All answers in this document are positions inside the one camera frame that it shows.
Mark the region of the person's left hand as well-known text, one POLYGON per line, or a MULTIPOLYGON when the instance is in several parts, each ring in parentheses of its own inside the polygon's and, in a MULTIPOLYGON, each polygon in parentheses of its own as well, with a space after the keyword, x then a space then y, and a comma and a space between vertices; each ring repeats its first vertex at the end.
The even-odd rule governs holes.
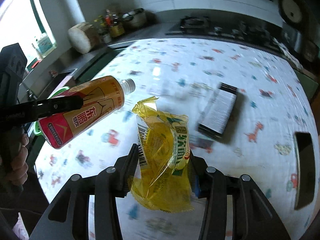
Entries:
POLYGON ((21 139, 20 151, 11 163, 12 172, 6 176, 6 179, 15 186, 22 186, 28 178, 28 164, 26 162, 28 156, 28 143, 28 136, 26 134, 23 134, 21 139))

